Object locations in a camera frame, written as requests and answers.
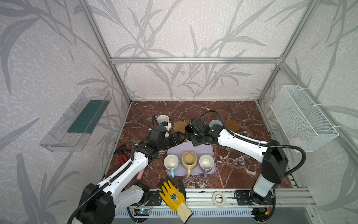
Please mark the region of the cork paw shaped coaster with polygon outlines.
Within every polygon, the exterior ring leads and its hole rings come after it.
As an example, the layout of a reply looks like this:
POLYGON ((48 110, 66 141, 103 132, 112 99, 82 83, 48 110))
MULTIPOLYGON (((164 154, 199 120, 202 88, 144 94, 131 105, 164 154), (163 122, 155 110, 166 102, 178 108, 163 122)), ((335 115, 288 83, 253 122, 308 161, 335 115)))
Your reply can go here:
POLYGON ((174 132, 180 132, 182 134, 185 134, 186 131, 185 131, 185 127, 188 125, 187 122, 185 121, 178 121, 178 122, 175 122, 174 123, 174 126, 173 126, 173 131, 174 132))

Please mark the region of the black mug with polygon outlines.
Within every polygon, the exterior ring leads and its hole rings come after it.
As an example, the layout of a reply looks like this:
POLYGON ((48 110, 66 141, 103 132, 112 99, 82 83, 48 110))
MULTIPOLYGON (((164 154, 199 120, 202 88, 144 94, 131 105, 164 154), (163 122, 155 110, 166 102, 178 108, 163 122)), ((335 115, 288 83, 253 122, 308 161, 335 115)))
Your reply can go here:
POLYGON ((194 131, 190 125, 185 126, 185 138, 187 142, 192 141, 192 135, 194 135, 194 131))

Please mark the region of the grey blue round coaster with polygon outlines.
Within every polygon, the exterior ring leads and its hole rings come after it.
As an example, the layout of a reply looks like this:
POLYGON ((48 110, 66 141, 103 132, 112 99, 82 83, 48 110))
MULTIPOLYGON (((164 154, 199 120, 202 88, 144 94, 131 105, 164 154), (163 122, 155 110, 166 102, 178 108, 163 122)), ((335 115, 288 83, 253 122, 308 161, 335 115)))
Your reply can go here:
POLYGON ((223 123, 220 120, 212 120, 209 122, 209 126, 212 128, 213 126, 219 126, 223 128, 223 123))

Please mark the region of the white speckled mug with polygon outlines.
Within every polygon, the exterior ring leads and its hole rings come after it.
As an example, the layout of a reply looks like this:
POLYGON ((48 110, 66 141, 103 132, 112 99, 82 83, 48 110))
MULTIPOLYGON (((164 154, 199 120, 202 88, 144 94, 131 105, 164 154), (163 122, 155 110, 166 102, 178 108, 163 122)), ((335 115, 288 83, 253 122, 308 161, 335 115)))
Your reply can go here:
POLYGON ((158 130, 160 133, 164 133, 165 138, 169 137, 170 130, 172 128, 169 117, 164 114, 159 115, 156 117, 156 121, 158 123, 158 127, 156 127, 156 130, 158 130))

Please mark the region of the brown wooden round coaster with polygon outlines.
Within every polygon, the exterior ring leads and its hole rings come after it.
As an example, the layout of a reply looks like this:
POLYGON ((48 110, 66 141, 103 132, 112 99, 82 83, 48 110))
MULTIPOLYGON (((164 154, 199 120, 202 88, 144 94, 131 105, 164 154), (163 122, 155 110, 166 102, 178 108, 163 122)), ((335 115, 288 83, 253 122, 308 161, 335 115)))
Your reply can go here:
POLYGON ((239 129, 240 129, 240 124, 239 124, 237 121, 235 121, 235 120, 228 120, 228 121, 226 122, 226 127, 227 127, 230 131, 236 133, 236 132, 238 132, 239 129))

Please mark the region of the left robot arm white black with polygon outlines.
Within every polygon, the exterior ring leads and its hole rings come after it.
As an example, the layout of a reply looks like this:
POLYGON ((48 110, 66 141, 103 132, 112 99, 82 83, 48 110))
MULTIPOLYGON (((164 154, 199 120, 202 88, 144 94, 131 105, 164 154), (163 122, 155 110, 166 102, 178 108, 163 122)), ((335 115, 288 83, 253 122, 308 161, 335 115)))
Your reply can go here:
POLYGON ((68 219, 82 224, 110 224, 114 217, 129 206, 143 201, 149 188, 136 184, 129 189, 125 186, 145 169, 160 151, 182 144, 180 132, 170 132, 165 126, 157 125, 138 143, 131 158, 112 175, 94 185, 88 184, 81 195, 80 203, 68 219))

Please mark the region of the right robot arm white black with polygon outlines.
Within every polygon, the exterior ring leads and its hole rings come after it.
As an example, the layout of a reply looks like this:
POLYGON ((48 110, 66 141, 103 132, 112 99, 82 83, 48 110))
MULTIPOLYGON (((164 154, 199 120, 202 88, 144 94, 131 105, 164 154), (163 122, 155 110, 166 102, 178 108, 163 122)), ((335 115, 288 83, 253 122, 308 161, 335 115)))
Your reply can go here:
POLYGON ((211 127, 201 119, 194 119, 188 126, 192 144, 196 147, 202 144, 216 144, 244 153, 262 164, 262 171, 252 190, 252 197, 264 198, 282 179, 300 169, 306 161, 306 152, 297 146, 281 145, 278 142, 257 141, 233 133, 226 126, 214 124, 211 127), (284 149, 299 151, 302 155, 300 162, 286 171, 289 160, 284 149))

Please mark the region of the lavender plastic tray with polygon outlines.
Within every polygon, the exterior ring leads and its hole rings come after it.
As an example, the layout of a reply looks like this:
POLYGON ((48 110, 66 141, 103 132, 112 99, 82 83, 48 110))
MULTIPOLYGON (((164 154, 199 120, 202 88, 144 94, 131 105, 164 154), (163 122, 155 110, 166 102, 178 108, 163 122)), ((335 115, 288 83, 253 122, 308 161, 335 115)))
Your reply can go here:
POLYGON ((212 145, 182 143, 167 151, 164 166, 170 177, 214 174, 217 171, 212 145))

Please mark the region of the beige ceramic mug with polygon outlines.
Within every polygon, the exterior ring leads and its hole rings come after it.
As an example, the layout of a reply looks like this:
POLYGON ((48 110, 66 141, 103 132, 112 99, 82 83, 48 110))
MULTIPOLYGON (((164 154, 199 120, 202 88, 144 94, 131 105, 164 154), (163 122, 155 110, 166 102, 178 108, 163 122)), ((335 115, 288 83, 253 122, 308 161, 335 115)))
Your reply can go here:
POLYGON ((193 169, 197 166, 197 162, 198 159, 195 153, 189 151, 183 154, 181 164, 187 171, 187 177, 191 176, 193 169))

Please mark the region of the red black pliers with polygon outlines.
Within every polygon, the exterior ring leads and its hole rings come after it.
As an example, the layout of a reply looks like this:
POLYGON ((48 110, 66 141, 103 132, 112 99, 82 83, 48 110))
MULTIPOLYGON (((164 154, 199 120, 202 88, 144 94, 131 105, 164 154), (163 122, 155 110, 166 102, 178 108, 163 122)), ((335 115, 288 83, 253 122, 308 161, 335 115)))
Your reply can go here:
POLYGON ((126 145, 121 145, 117 147, 117 149, 113 153, 114 155, 117 155, 117 160, 120 166, 124 165, 128 161, 125 152, 131 152, 131 150, 129 150, 126 145))

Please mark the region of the black glove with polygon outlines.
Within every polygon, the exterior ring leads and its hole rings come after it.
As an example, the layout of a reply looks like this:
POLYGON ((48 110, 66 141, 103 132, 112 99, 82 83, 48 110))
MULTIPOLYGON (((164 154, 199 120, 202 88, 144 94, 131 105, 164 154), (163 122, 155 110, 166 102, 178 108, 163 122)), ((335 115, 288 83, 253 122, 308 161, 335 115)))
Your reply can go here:
POLYGON ((170 181, 179 190, 179 192, 183 194, 184 200, 186 200, 186 189, 182 179, 173 180, 169 176, 167 176, 166 178, 161 178, 160 182, 158 183, 159 189, 161 190, 161 188, 164 187, 164 183, 168 183, 168 181, 170 181))

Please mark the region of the yellow work glove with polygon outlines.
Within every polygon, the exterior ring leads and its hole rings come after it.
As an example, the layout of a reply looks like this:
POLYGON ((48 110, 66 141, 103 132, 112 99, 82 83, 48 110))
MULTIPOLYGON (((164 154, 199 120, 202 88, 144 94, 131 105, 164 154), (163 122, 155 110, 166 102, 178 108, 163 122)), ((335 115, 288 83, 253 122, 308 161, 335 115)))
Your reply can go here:
POLYGON ((186 205, 186 198, 184 194, 172 184, 170 178, 161 178, 158 186, 161 189, 159 195, 162 200, 171 210, 177 212, 181 221, 186 224, 193 213, 186 205))

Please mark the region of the white tape roll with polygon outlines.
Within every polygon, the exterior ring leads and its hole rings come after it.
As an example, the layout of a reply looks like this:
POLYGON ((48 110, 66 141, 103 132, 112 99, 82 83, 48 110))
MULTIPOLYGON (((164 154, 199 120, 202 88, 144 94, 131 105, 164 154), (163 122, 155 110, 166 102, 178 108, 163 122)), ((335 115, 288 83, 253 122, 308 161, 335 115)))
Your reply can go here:
POLYGON ((212 201, 216 207, 222 208, 226 205, 227 200, 226 200, 225 195, 222 192, 216 191, 212 195, 212 201))

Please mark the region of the green circuit board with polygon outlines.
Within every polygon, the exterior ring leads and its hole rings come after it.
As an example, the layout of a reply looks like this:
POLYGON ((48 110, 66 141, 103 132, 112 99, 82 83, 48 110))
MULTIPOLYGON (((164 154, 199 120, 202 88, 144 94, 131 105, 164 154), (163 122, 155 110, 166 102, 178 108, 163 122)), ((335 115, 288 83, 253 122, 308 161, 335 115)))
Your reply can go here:
POLYGON ((137 217, 150 216, 150 213, 151 213, 151 209, 146 209, 146 208, 134 209, 134 216, 137 216, 137 217))

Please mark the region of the clear plastic wall shelf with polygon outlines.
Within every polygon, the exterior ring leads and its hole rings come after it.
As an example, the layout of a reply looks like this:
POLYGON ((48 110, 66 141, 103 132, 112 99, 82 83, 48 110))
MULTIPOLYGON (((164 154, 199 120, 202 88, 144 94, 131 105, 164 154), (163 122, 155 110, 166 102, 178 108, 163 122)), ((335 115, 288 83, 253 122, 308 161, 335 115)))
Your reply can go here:
POLYGON ((51 152, 81 152, 111 99, 110 91, 84 88, 40 146, 51 152))

